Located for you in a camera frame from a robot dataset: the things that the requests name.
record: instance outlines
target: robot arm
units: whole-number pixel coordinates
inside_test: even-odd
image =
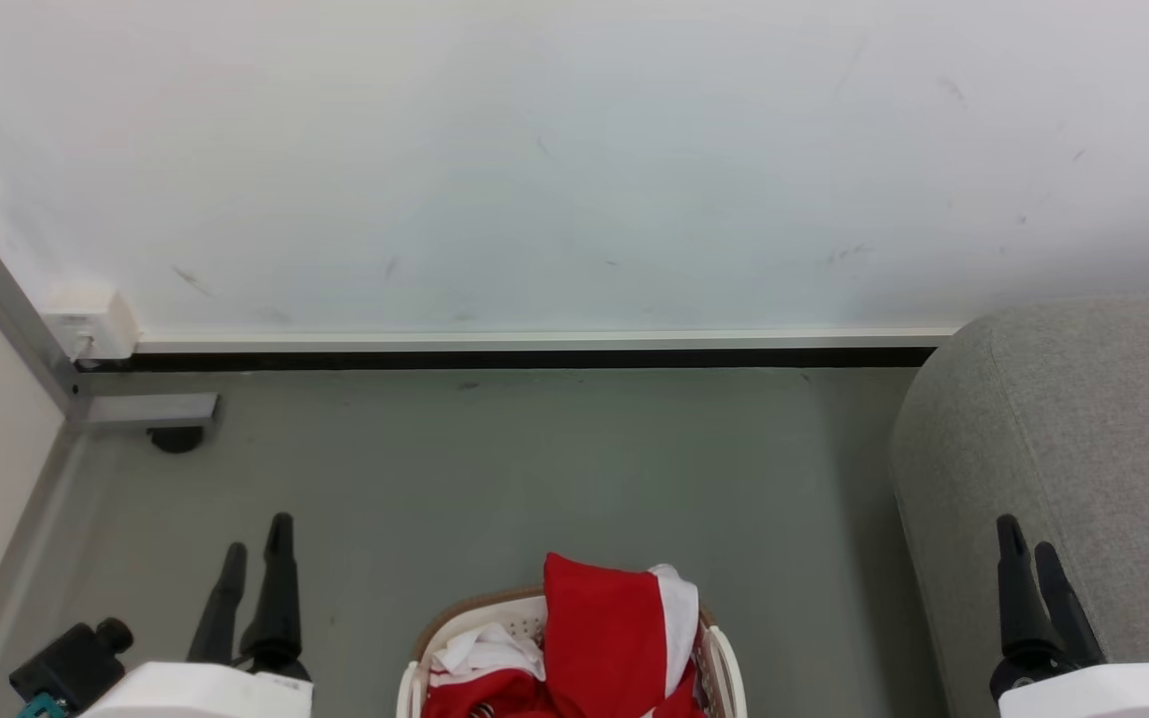
[[[255,618],[233,657],[233,624],[246,589],[246,546],[229,546],[185,663],[125,673],[116,655],[132,633],[116,618],[74,626],[11,673],[28,701],[18,718],[309,718],[314,684],[300,663],[299,576],[292,519],[278,514],[264,545]],[[240,665],[249,664],[242,671]]]
[[[1003,658],[990,694],[1002,718],[1149,718],[1149,663],[1108,663],[1054,546],[1035,547],[1036,592],[1017,518],[995,528]]]

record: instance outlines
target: black baseboard strip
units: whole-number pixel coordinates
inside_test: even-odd
[[[849,349],[650,349],[591,352],[331,352],[137,354],[88,373],[287,372],[347,369],[673,369],[712,366],[919,366],[931,346]]]

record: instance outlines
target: red and white cloth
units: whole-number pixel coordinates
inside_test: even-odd
[[[701,718],[691,654],[699,589],[671,566],[633,573],[548,554],[543,651],[499,624],[437,651],[427,718]]]

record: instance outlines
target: baseboard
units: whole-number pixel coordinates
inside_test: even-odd
[[[603,352],[849,349],[939,346],[958,327],[634,332],[233,333],[147,332],[137,354],[304,354],[415,352]]]
[[[146,337],[131,358],[87,372],[344,369],[919,366],[951,330],[857,333],[603,332],[509,335]]]

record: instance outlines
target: red cloth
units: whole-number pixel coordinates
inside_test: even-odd
[[[633,573],[548,554],[543,594],[547,685],[515,669],[456,684],[435,677],[425,717],[702,718],[689,659],[699,596],[673,570]]]

